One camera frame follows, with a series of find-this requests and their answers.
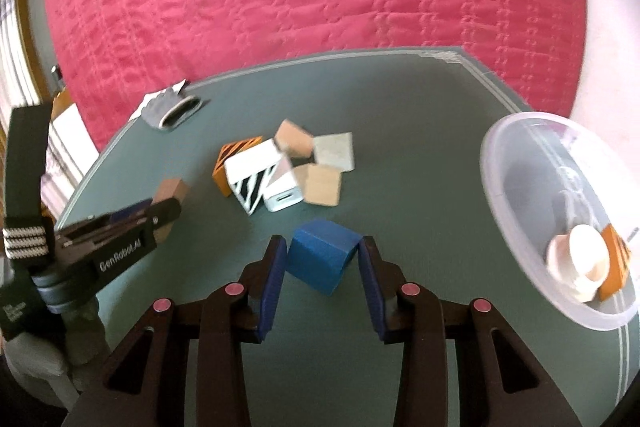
pink round joint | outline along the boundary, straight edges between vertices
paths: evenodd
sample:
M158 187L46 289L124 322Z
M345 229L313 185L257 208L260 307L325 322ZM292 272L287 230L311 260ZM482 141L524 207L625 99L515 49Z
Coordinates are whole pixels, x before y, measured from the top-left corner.
M226 285L225 292L227 295L240 295L244 291L244 286L239 282L232 282Z
M171 307L171 301L166 298L158 299L154 302L154 311L161 313L167 311Z
M491 302L487 299L476 299L474 301L474 308L481 313L486 313L491 311L492 306Z
M400 289L402 290L402 293L404 293L405 295L414 296L420 293L420 286L418 286L413 282L404 283Z

white cup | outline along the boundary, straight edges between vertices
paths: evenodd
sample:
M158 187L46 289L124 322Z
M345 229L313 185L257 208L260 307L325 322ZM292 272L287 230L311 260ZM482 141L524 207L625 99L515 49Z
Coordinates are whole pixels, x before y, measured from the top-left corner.
M577 225L556 235L546 249L546 267L579 302L593 300L609 275L609 251L598 230Z

dark green tabletop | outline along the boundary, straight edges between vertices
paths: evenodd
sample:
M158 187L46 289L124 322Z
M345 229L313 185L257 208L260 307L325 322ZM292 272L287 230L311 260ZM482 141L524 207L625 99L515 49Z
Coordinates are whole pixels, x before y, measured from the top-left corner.
M112 346L156 298L202 299L259 259L271 234L289 241L297 226L323 217L373 235L387 260L440 298L488 298L585 427L610 413L638 371L638 317L614 331L580 327L514 261L484 197L479 150L495 121L528 108L484 66L456 48L341 52L224 74L188 91L206 107L170 133L142 120L125 126L59 222L148 198L164 178L191 186L167 242L98 295ZM211 171L223 144L271 137L284 118L316 135L352 132L356 169L343 175L339 206L262 207L249 217L222 197ZM287 274L273 331L242 352L254 427L393 423L402 347L383 346L374 333L356 264L331 297ZM192 385L187 399L192 425Z

blue wooden cube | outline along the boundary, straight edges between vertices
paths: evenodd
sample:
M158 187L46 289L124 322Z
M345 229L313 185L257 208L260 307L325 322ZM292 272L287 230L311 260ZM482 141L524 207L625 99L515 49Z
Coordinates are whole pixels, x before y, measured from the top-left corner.
M331 221L310 221L293 233L287 271L311 288L331 295L361 239L359 233Z

gray glove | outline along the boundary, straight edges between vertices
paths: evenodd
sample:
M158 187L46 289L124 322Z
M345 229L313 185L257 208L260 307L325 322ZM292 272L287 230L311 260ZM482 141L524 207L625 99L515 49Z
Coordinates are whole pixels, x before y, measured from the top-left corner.
M41 402L70 410L78 392L96 378L110 350L98 301L62 315L66 327L65 352L31 333L21 333L3 349L16 382Z
M197 96L183 96L169 87L142 108L141 116L151 127L169 131L201 107L202 100Z

